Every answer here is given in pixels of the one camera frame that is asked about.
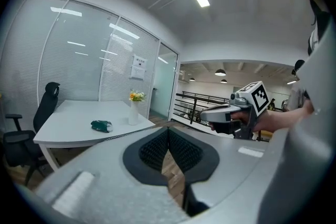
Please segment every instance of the office chair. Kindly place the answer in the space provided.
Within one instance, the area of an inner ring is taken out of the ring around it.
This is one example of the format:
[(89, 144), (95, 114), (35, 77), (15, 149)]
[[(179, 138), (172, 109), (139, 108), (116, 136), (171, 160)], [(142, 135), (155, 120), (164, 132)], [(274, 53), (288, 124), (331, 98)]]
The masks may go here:
[(19, 114), (6, 114), (7, 119), (13, 119), (17, 131), (8, 132), (4, 134), (3, 150), (7, 163), (11, 167), (18, 165), (29, 165), (30, 168), (26, 175), (25, 186), (27, 186), (29, 179), (33, 172), (37, 170), (42, 177), (43, 173), (39, 169), (41, 166), (47, 164), (46, 160), (39, 160), (43, 153), (39, 145), (35, 144), (33, 139), (36, 133), (41, 129), (42, 125), (54, 112), (58, 101), (59, 84), (50, 82), (46, 85), (46, 92), (44, 93), (41, 103), (36, 111), (33, 120), (35, 132), (32, 130), (22, 131), (18, 119), (22, 119)]

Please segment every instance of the white cylinder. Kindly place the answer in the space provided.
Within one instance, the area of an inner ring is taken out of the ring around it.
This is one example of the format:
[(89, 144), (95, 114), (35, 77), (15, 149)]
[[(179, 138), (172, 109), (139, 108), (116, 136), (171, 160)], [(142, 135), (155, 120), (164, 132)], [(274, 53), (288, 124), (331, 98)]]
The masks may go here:
[(139, 102), (138, 101), (131, 101), (131, 109), (130, 115), (128, 118), (128, 123), (130, 125), (137, 125), (138, 124), (138, 117), (139, 117)]

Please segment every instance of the black railing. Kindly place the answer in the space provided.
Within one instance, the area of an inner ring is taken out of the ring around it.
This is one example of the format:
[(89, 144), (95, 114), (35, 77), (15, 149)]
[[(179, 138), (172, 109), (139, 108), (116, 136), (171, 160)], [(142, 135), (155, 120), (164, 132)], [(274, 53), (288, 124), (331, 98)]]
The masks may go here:
[[(196, 96), (192, 96), (192, 95), (188, 95), (188, 94), (184, 94), (185, 92), (183, 92), (183, 94), (180, 94), (180, 93), (177, 93), (176, 96), (177, 97), (182, 97), (182, 99), (186, 98), (186, 99), (192, 99), (194, 100), (193, 103), (189, 103), (185, 100), (178, 100), (178, 99), (175, 99), (176, 101), (180, 101), (182, 103), (186, 103), (186, 104), (191, 104), (193, 105), (193, 108), (189, 108), (187, 106), (183, 106), (182, 104), (175, 104), (177, 105), (179, 108), (174, 108), (174, 111), (179, 111), (179, 112), (182, 112), (184, 115), (190, 115), (190, 124), (193, 124), (193, 122), (197, 122), (198, 124), (201, 124), (201, 125), (204, 125), (204, 126), (207, 126), (209, 127), (209, 125), (206, 125), (206, 124), (203, 124), (201, 122), (201, 119), (200, 117), (198, 116), (198, 114), (200, 113), (200, 110), (197, 110), (196, 109), (196, 106), (200, 106), (201, 108), (208, 108), (207, 106), (204, 106), (204, 105), (199, 105), (197, 104), (197, 101), (202, 101), (202, 102), (207, 102), (208, 104), (211, 103), (211, 104), (224, 104), (226, 102), (228, 102), (229, 100), (226, 99), (226, 98), (221, 98), (222, 101), (218, 101), (218, 100), (213, 100), (213, 99), (210, 99), (210, 96), (208, 95), (205, 95), (207, 96), (208, 98), (202, 98), (202, 97), (196, 97)], [(181, 110), (180, 108), (185, 108), (187, 109), (187, 112)]]
[(222, 102), (222, 103), (229, 102), (229, 99), (227, 99), (227, 98), (211, 96), (211, 95), (206, 95), (206, 94), (200, 94), (200, 93), (195, 93), (195, 92), (183, 91), (182, 94), (192, 96), (192, 97), (195, 97), (195, 98), (202, 98), (203, 99), (202, 101), (206, 102), (207, 104), (214, 103), (213, 101)]

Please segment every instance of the chair armrest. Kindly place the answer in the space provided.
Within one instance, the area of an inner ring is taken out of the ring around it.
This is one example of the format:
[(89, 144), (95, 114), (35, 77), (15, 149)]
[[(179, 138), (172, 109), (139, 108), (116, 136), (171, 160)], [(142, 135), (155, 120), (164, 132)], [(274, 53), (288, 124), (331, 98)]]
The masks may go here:
[(22, 119), (22, 115), (20, 114), (6, 114), (6, 119)]
[(5, 138), (8, 144), (22, 143), (29, 140), (28, 134), (10, 135)]

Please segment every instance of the wooden floor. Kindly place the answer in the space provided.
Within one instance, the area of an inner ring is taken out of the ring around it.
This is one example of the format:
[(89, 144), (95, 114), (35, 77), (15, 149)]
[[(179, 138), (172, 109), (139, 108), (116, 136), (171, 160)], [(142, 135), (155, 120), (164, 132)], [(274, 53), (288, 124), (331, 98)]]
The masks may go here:
[[(155, 124), (155, 127), (185, 127), (184, 125), (181, 125), (177, 122), (167, 122), (166, 120), (158, 116), (153, 116), (151, 114), (149, 116), (149, 120)], [(73, 158), (84, 152), (86, 149), (88, 149), (88, 147), (72, 148), (71, 150), (65, 148), (53, 148), (52, 152), (55, 157), (64, 165), (68, 161), (72, 160)], [(11, 176), (12, 180), (17, 184), (23, 185), (29, 167), (9, 167), (6, 164), (5, 158), (3, 159), (3, 163), (7, 168), (8, 174)], [(49, 165), (45, 165), (42, 172), (44, 173), (44, 175), (48, 176), (53, 172), (53, 170)], [(180, 206), (182, 206), (184, 194), (184, 175), (174, 161), (170, 152), (167, 152), (166, 157), (163, 161), (162, 174), (167, 177), (170, 194), (175, 199), (175, 201)], [(42, 181), (43, 177), (38, 172), (34, 172), (29, 180), (28, 188), (34, 190)]]

